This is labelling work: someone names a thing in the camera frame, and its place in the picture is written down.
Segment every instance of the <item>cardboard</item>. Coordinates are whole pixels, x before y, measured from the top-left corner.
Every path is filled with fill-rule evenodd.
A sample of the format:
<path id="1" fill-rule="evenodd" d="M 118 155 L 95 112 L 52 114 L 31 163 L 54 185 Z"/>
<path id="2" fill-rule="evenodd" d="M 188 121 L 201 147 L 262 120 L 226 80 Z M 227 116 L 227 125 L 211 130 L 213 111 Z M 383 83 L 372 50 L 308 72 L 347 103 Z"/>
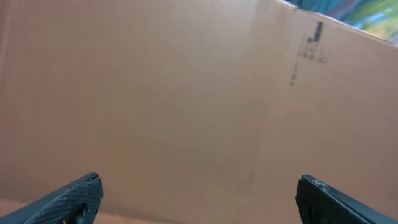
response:
<path id="1" fill-rule="evenodd" d="M 0 3 L 1 198 L 94 171 L 102 212 L 300 223 L 311 174 L 398 218 L 391 44 L 276 0 Z"/>

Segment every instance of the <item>cardboard box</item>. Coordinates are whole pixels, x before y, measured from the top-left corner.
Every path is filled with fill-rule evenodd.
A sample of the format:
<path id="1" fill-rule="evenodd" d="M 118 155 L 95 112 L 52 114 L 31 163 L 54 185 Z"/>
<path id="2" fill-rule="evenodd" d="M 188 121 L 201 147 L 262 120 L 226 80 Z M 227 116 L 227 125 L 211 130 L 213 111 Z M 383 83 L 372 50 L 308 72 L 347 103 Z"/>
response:
<path id="1" fill-rule="evenodd" d="M 395 46 L 276 0 L 0 6 L 1 198 L 94 171 L 103 212 L 300 223 L 312 174 L 398 218 Z"/>

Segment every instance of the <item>box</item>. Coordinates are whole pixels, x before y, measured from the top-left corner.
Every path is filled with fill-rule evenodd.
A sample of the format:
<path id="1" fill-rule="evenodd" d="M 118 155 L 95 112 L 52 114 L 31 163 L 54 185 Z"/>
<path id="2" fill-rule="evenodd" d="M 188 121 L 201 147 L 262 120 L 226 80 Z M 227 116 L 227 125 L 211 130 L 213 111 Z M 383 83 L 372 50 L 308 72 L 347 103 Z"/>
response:
<path id="1" fill-rule="evenodd" d="M 0 197 L 300 223 L 311 174 L 398 218 L 398 50 L 282 1 L 0 1 Z"/>

